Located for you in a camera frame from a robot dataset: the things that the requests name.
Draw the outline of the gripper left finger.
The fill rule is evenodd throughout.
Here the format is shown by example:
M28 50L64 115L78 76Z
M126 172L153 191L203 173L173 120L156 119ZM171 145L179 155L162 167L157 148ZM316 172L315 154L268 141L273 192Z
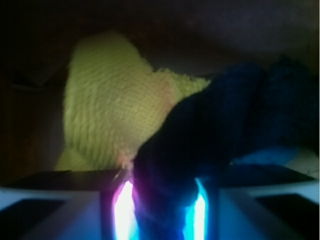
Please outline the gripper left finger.
M126 170L44 171L0 189L3 240L135 240Z

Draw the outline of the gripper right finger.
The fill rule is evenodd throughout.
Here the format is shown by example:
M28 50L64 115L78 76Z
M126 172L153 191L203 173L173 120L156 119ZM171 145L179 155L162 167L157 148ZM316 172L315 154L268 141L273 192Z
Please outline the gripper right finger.
M317 240L319 181L279 165L233 165L197 178L187 240Z

